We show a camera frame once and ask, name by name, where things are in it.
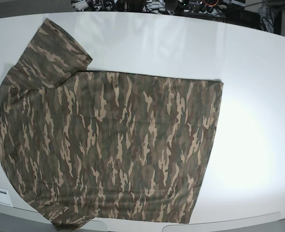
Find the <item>camouflage T-shirt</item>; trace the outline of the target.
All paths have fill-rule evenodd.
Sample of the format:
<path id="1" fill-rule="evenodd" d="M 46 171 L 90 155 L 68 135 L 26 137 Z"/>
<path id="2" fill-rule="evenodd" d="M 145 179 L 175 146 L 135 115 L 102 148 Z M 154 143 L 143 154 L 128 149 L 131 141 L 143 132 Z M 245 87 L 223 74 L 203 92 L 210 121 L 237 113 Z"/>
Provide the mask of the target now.
<path id="1" fill-rule="evenodd" d="M 88 71 L 91 56 L 46 19 L 0 86 L 0 162 L 57 230 L 94 218 L 187 224 L 223 83 Z"/>

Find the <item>black background equipment clutter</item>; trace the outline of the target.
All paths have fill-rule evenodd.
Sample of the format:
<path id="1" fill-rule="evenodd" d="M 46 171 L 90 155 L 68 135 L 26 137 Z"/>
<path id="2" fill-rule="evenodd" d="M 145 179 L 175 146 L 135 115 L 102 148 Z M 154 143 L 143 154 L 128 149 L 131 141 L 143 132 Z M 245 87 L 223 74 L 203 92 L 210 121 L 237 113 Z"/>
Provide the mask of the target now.
<path id="1" fill-rule="evenodd" d="M 246 4 L 244 0 L 72 0 L 76 11 L 136 12 L 173 15 L 224 22 L 278 33 L 267 1 Z"/>

